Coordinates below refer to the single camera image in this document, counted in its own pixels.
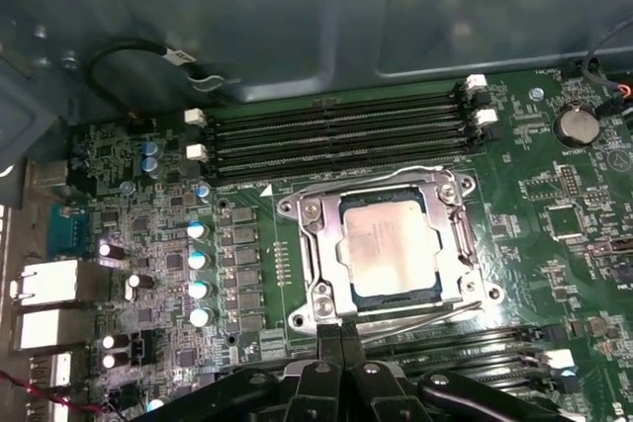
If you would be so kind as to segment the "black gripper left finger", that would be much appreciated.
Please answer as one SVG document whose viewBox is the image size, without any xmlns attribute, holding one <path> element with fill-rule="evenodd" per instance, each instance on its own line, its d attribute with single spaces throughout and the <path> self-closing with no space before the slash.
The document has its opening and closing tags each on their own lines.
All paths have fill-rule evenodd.
<svg viewBox="0 0 633 422">
<path fill-rule="evenodd" d="M 242 369 L 140 415 L 138 421 L 336 421 L 343 379 L 341 328 L 317 331 L 316 357 L 283 376 Z"/>
</svg>

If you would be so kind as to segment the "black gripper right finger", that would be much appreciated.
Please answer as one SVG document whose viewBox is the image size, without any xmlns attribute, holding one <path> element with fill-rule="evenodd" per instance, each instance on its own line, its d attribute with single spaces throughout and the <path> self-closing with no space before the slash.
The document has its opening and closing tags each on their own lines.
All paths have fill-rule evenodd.
<svg viewBox="0 0 633 422">
<path fill-rule="evenodd" d="M 341 351 L 359 421 L 575 421 L 575 414 L 528 402 L 451 371 L 418 382 L 365 356 L 356 326 L 341 328 Z"/>
</svg>

